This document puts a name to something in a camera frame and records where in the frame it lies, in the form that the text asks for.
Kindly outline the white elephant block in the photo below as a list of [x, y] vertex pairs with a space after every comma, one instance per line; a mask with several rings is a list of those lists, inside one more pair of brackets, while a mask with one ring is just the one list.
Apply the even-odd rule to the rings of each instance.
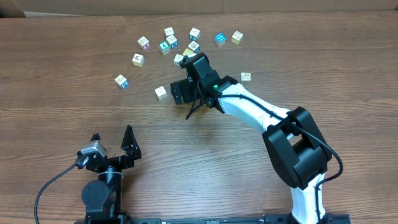
[[241, 73], [241, 83], [246, 83], [251, 81], [251, 73], [242, 72]]

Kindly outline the plain white front block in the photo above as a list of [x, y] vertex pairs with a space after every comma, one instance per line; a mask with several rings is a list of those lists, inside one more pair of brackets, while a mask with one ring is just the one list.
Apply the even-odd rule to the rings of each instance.
[[164, 86], [160, 86], [160, 87], [156, 88], [155, 94], [159, 100], [162, 100], [167, 97], [167, 92], [166, 92]]

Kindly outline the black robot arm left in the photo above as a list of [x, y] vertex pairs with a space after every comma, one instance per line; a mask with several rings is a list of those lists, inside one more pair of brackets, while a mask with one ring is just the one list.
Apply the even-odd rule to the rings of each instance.
[[85, 223], [132, 223], [128, 212], [122, 211], [123, 170], [134, 167], [141, 158], [141, 150], [132, 127], [126, 127], [121, 143], [125, 154], [108, 157], [99, 134], [78, 151], [76, 166], [97, 173], [98, 178], [87, 183], [81, 193], [85, 204]]

